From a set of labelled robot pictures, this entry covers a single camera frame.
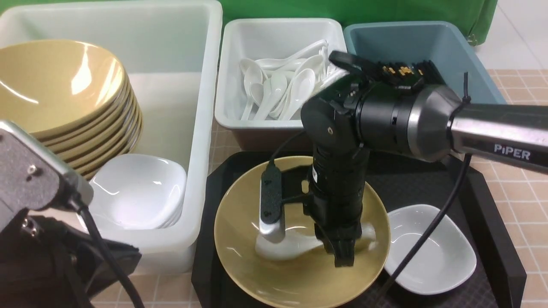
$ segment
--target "green cloth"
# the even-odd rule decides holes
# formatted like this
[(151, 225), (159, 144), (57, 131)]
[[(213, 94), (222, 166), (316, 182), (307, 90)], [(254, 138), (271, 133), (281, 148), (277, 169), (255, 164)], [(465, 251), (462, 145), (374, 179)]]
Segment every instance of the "green cloth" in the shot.
[[(0, 12), (16, 5), (88, 0), (0, 0)], [(473, 44), (485, 42), (496, 0), (220, 0), (224, 23), (240, 18), (324, 17), (352, 24), (443, 20)]]

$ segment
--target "white bowl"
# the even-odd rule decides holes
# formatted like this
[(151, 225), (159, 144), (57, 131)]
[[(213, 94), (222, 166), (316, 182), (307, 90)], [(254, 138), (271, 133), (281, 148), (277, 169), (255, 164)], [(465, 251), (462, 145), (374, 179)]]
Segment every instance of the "white bowl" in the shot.
[(90, 184), (89, 210), (100, 230), (150, 230), (172, 223), (185, 196), (186, 172), (167, 159), (125, 154), (108, 161)]
[[(438, 213), (436, 207), (416, 204), (388, 214), (392, 243), (384, 269), (390, 275)], [(458, 287), (475, 269), (476, 254), (472, 246), (446, 215), (396, 282), (413, 293), (433, 295)]]

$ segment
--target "white rectangular bin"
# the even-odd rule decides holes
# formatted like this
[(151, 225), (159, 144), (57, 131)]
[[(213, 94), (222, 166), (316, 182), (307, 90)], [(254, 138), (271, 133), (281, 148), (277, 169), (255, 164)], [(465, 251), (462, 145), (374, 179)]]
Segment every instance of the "white rectangular bin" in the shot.
[[(341, 25), (326, 18), (238, 19), (225, 26), (215, 119), (231, 130), (244, 150), (274, 150), (286, 138), (302, 129), (301, 121), (241, 121), (247, 96), (239, 61), (262, 58), (285, 59), (302, 48), (325, 39), (333, 50), (346, 51)], [(292, 142), (289, 145), (303, 145)]]
[[(136, 273), (188, 271), (202, 219), (222, 28), (214, 0), (29, 5), (0, 16), (0, 47), (36, 39), (96, 44), (121, 60), (144, 115), (136, 148), (188, 174), (180, 220), (156, 230), (105, 232), (143, 254)], [(75, 214), (48, 211), (82, 229)]]

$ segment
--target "blue bin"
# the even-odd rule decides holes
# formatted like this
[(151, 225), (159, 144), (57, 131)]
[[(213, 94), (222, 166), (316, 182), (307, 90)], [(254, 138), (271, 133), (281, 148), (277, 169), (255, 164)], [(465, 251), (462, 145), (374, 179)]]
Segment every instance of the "blue bin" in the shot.
[(432, 60), (443, 79), (461, 97), (468, 72), (472, 102), (506, 104), (472, 47), (454, 25), (443, 21), (405, 21), (357, 24), (344, 29), (349, 53), (370, 61)]

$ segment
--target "spoon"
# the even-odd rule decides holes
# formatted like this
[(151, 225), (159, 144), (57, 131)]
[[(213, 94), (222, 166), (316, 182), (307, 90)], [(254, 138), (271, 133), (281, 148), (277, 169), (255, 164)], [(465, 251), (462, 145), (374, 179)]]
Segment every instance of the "spoon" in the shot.
[(263, 71), (263, 72), (265, 73), (267, 78), (272, 77), (272, 75), (274, 75), (275, 72), (278, 72), (278, 73), (284, 75), (286, 77), (286, 79), (288, 79), (288, 80), (291, 80), (293, 77), (295, 77), (295, 72), (293, 72), (293, 71), (284, 71), (282, 69), (279, 69), (279, 70), (276, 70), (276, 71), (266, 70), (266, 71)]
[[(362, 224), (362, 238), (376, 241), (375, 228), (371, 224)], [(289, 229), (286, 230), (286, 237), (277, 244), (269, 242), (261, 234), (258, 234), (255, 241), (255, 252), (265, 259), (287, 261), (322, 245), (322, 241), (315, 236), (303, 235), (294, 229)]]
[(280, 70), (280, 71), (291, 71), (291, 72), (294, 72), (296, 69), (299, 68), (299, 66), (301, 66), (301, 64), (306, 61), (306, 58), (301, 58), (301, 59), (295, 59), (295, 60), (292, 60), (288, 63), (286, 63), (284, 66), (276, 69), (276, 70)]
[(317, 83), (315, 88), (314, 88), (314, 93), (312, 93), (312, 95), (316, 95), (318, 92), (320, 92), (321, 90), (327, 88), (328, 86), (330, 86), (331, 84), (333, 84), (335, 81), (343, 78), (344, 76), (348, 75), (348, 72), (343, 70), (343, 69), (340, 69), (340, 68), (336, 68), (334, 69), (331, 74), (329, 74), (326, 78), (324, 78), (321, 82)]
[[(301, 66), (299, 66), (299, 68), (295, 70), (295, 77), (289, 82), (288, 90), (291, 89), (291, 86), (293, 85), (293, 82), (294, 82), (296, 76), (301, 71), (303, 71), (305, 69), (313, 69), (314, 73), (317, 76), (319, 74), (319, 72), (321, 71), (321, 69), (322, 69), (322, 65), (323, 65), (323, 56), (321, 56), (319, 54), (314, 55), (314, 56), (306, 59), (306, 61), (304, 61), (301, 64)], [(286, 93), (284, 94), (284, 96), (280, 100), (280, 103), (274, 108), (274, 110), (272, 110), (270, 112), (271, 117), (273, 117), (275, 119), (278, 119), (280, 117), (280, 114), (282, 113), (283, 109), (286, 108), (286, 105), (288, 103), (288, 99), (289, 99), (288, 94), (289, 94), (289, 91), (286, 91)]]
[(269, 115), (269, 112), (272, 110), (272, 108), (274, 108), (277, 103), (279, 103), (279, 100), (282, 98), (287, 90), (287, 79), (281, 72), (274, 72), (272, 74), (272, 78), (270, 78), (269, 80), (270, 90), (266, 89), (266, 82), (264, 85), (265, 96), (267, 91), (270, 92), (269, 99), (265, 100), (265, 96), (263, 96), (263, 101), (259, 106), (259, 110), (257, 111), (255, 118), (253, 118), (254, 120), (265, 120), (266, 117)]
[(262, 98), (264, 97), (263, 85), (260, 83), (253, 83), (251, 87), (249, 88), (249, 91), (251, 92), (251, 97), (255, 101), (255, 104), (257, 106), (260, 106), (262, 102)]
[(320, 39), (317, 42), (314, 42), (307, 47), (299, 50), (292, 56), (285, 58), (285, 59), (260, 59), (257, 60), (257, 64), (259, 64), (260, 67), (268, 70), (275, 70), (278, 69), (288, 63), (290, 63), (293, 60), (304, 58), (306, 54), (317, 54), (318, 51), (323, 47), (327, 47), (327, 41), (325, 39)]
[(249, 119), (249, 114), (251, 113), (251, 109), (253, 108), (253, 102), (254, 99), (251, 96), (250, 87), (253, 83), (260, 83), (262, 84), (262, 71), (259, 65), (257, 65), (255, 62), (253, 62), (255, 65), (250, 65), (248, 69), (246, 70), (246, 73), (243, 77), (243, 87), (246, 90), (247, 94), (247, 103), (246, 107), (243, 110), (242, 114), (242, 121), (246, 121)]
[(261, 106), (268, 105), (268, 101), (270, 99), (270, 94), (272, 92), (272, 78), (269, 78), (265, 81), (265, 83), (262, 84), (262, 98), (261, 101), (257, 104), (259, 106), (259, 109), (261, 109)]
[(327, 47), (322, 47), (322, 50), (319, 51), (323, 56), (323, 75), (320, 80), (323, 80), (327, 77), (327, 68), (329, 67), (329, 55), (327, 54)]
[(311, 69), (305, 69), (295, 78), (289, 94), (289, 103), (284, 107), (278, 120), (287, 121), (299, 110), (306, 102), (316, 85), (316, 74)]

